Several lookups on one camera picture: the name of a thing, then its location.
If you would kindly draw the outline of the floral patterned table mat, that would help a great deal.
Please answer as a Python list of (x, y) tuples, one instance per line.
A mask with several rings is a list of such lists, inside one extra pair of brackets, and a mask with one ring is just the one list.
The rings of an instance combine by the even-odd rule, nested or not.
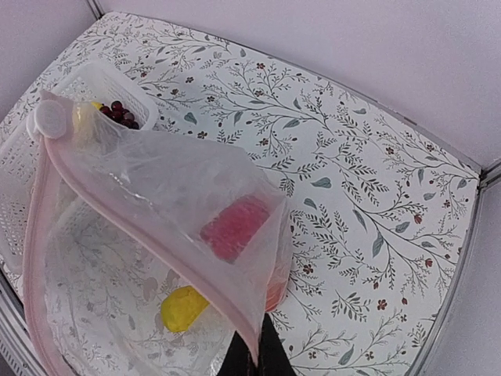
[(414, 375), (463, 266), (478, 169), (341, 85), (227, 39), (107, 13), (32, 83), (91, 95), (101, 60), (155, 102), (156, 127), (244, 148), (287, 194), (294, 263), (273, 323), (299, 375)]

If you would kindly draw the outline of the orange toy pepper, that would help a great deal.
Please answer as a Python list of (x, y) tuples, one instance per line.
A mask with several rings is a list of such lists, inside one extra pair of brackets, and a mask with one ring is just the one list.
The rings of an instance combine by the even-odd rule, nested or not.
[(271, 312), (283, 301), (289, 282), (291, 262), (280, 263), (273, 270), (267, 285), (265, 311)]

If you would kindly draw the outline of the yellow toy banana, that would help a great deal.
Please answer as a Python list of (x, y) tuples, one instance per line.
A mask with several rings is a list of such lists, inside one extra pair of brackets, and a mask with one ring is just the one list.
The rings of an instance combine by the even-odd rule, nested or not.
[(162, 301), (160, 317), (170, 332), (184, 332), (208, 306), (209, 301), (194, 287), (180, 287)]

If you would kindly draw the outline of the yellow toy lemon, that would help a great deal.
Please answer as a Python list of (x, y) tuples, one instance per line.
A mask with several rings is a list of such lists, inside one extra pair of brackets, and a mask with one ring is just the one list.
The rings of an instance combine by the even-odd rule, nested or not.
[(74, 144), (83, 147), (91, 142), (100, 120), (101, 116), (91, 102), (76, 102), (72, 113)]

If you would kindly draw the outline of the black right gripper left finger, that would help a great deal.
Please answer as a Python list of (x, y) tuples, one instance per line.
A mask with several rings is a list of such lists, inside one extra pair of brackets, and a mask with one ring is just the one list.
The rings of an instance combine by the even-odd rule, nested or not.
[(235, 332), (217, 376), (252, 376), (254, 363), (247, 345)]

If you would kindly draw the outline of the left aluminium frame post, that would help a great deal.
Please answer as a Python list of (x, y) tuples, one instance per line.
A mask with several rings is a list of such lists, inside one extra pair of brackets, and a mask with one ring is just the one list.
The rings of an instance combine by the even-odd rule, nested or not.
[(85, 0), (85, 3), (88, 5), (90, 8), (93, 16), (98, 20), (103, 17), (105, 12), (103, 11), (103, 8), (99, 2), (99, 0)]

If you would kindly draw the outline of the right aluminium frame post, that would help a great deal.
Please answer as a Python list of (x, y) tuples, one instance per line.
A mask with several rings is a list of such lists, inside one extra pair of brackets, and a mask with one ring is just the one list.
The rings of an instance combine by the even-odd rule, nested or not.
[(481, 190), (488, 188), (491, 185), (500, 181), (501, 176), (501, 160), (498, 159), (493, 164), (488, 166), (481, 172), (479, 187)]

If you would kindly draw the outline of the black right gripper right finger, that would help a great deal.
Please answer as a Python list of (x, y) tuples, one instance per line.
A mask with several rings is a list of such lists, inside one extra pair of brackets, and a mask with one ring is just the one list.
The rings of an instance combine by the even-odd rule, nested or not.
[(259, 376), (296, 376), (282, 342), (266, 313), (263, 319), (258, 357)]

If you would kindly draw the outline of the dark red toy grapes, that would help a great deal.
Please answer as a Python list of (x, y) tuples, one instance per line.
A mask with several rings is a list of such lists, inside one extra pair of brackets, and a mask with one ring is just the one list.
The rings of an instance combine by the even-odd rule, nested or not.
[(115, 100), (109, 106), (105, 103), (94, 103), (95, 107), (104, 115), (126, 128), (139, 130), (139, 123), (135, 115), (124, 107), (121, 101)]

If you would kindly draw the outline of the white plastic mesh basket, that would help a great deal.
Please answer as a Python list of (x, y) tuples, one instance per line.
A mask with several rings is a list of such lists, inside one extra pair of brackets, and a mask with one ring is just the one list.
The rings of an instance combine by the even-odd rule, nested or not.
[[(125, 74), (101, 61), (81, 65), (53, 90), (75, 102), (118, 99), (136, 116), (143, 130), (159, 117), (155, 102)], [(20, 274), (23, 240), (38, 159), (38, 146), (21, 121), (1, 145), (1, 258), (12, 273)]]

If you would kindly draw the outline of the clear zip top bag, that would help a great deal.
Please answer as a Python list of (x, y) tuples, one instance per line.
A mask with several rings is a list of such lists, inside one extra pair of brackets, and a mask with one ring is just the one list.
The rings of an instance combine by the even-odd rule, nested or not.
[[(292, 262), (290, 205), (237, 147), (101, 114), (72, 140), (76, 102), (43, 92), (26, 129), (39, 149), (24, 240), (24, 313), (50, 375), (217, 375), (235, 332), (258, 375), (267, 285)], [(241, 197), (269, 218), (233, 262), (201, 229)], [(160, 306), (194, 287), (209, 306), (170, 332)]]

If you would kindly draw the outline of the red toy pepper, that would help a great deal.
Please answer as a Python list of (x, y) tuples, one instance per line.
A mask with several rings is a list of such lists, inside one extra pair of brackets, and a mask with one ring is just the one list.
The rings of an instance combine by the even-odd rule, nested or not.
[(200, 238), (219, 259), (233, 262), (269, 216), (265, 202), (247, 195), (207, 223), (200, 231)]

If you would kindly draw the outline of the aluminium frame post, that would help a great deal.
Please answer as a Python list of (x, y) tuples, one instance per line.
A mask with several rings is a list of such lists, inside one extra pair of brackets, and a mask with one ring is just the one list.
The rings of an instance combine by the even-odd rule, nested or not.
[(85, 0), (85, 3), (88, 5), (90, 8), (93, 16), (98, 20), (103, 17), (105, 12), (103, 11), (103, 8), (99, 2), (99, 0)]
[(501, 176), (501, 160), (498, 159), (493, 164), (488, 166), (481, 172), (479, 187), (481, 190), (488, 188), (491, 185), (500, 181)]

